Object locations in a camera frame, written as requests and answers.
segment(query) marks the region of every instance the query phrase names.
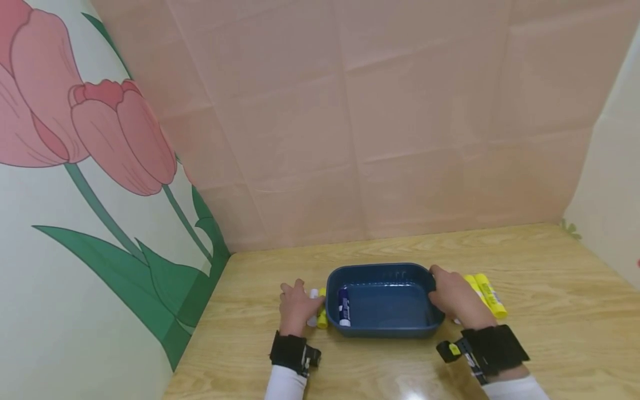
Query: pink paper wall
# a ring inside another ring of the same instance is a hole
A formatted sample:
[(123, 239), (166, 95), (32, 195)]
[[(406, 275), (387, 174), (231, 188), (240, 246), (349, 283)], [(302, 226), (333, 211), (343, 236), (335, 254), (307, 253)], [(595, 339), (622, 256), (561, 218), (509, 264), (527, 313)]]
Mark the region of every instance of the pink paper wall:
[(94, 0), (232, 250), (557, 221), (638, 0)]

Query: tulip mural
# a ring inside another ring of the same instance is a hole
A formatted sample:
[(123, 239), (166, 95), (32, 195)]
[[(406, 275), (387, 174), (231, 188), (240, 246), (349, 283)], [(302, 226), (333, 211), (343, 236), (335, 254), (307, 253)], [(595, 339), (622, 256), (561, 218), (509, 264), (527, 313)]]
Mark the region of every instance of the tulip mural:
[[(101, 22), (85, 17), (116, 51)], [(135, 82), (83, 82), (64, 22), (22, 0), (7, 0), (0, 13), (0, 119), (0, 163), (65, 168), (124, 250), (62, 227), (34, 228), (89, 266), (158, 339), (175, 369), (230, 254), (195, 188), (195, 227), (209, 236), (212, 253), (182, 212), (169, 187), (177, 171), (176, 157)], [(211, 263), (209, 276), (134, 242), (78, 167), (87, 157), (131, 193), (153, 196), (162, 191)]]

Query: wood grain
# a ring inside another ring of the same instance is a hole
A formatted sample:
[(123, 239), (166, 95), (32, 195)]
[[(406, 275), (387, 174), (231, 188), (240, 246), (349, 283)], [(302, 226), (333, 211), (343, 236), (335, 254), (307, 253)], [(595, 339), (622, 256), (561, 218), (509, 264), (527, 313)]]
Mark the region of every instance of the wood grain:
[[(400, 261), (487, 274), (552, 399), (640, 399), (640, 293), (559, 227), (536, 224), (235, 254), (164, 400), (262, 399), (280, 283), (301, 277), (310, 289), (343, 265)], [(466, 363), (444, 365), (435, 351), (457, 331), (449, 322), (428, 340), (310, 331), (323, 360), (306, 399), (483, 399)]]

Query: yellow glue stick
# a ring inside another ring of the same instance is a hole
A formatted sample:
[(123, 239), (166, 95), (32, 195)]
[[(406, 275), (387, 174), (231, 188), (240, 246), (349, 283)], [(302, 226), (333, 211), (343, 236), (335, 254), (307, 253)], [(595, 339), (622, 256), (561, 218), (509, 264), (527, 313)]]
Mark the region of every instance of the yellow glue stick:
[(480, 286), (478, 286), (478, 282), (474, 278), (474, 276), (473, 275), (465, 275), (465, 280), (467, 282), (469, 282), (469, 285), (471, 285), (471, 288), (476, 291), (478, 296), (480, 296), (480, 298), (482, 299), (482, 302), (484, 303), (484, 305), (489, 307), (489, 304), (487, 304), (486, 299), (484, 298), (484, 294), (482, 294), (482, 291), (480, 290)]
[(484, 298), (491, 312), (493, 312), (493, 316), (498, 319), (505, 318), (507, 316), (507, 310), (504, 308), (504, 305), (502, 305), (498, 294), (493, 290), (493, 286), (491, 286), (491, 282), (489, 282), (486, 275), (476, 274), (474, 278), (476, 278), (480, 291), (484, 294)]
[[(321, 287), (318, 296), (326, 296), (326, 288)], [(317, 327), (320, 329), (327, 329), (329, 326), (329, 321), (326, 320), (326, 310), (324, 306), (320, 308), (320, 312), (318, 313)]]

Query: green stem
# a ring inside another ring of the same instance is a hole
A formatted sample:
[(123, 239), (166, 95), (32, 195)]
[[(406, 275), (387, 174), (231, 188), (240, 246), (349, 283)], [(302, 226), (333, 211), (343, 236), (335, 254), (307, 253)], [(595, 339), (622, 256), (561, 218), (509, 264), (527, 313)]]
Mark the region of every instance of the green stem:
[(162, 189), (164, 190), (166, 197), (169, 199), (169, 202), (171, 203), (173, 210), (175, 211), (176, 214), (178, 214), (178, 218), (180, 218), (180, 222), (182, 222), (182, 225), (184, 225), (184, 228), (187, 230), (187, 232), (189, 232), (189, 235), (191, 236), (193, 241), (198, 245), (198, 248), (200, 249), (202, 254), (204, 254), (207, 260), (211, 262), (211, 254), (209, 253), (207, 248), (204, 246), (204, 244), (202, 244), (202, 241), (200, 240), (198, 235), (196, 235), (196, 231), (193, 230), (193, 227), (189, 223), (189, 220), (187, 220), (187, 216), (184, 215), (184, 212), (182, 212), (180, 205), (178, 204), (175, 197), (173, 196), (173, 192), (171, 192), (171, 188), (169, 188), (168, 185), (162, 185)]
[(147, 265), (147, 259), (145, 255), (142, 254), (140, 249), (129, 239), (126, 233), (118, 226), (116, 221), (109, 215), (109, 212), (104, 208), (98, 197), (93, 192), (91, 186), (89, 186), (89, 182), (86, 181), (84, 175), (78, 165), (76, 164), (65, 164), (65, 169), (71, 176), (71, 179), (76, 184), (78, 190), (80, 190), (80, 194), (84, 197), (87, 204), (95, 215), (102, 221), (104, 226), (111, 232), (111, 234), (116, 238), (120, 244), (133, 256), (138, 260), (142, 261), (145, 265)]

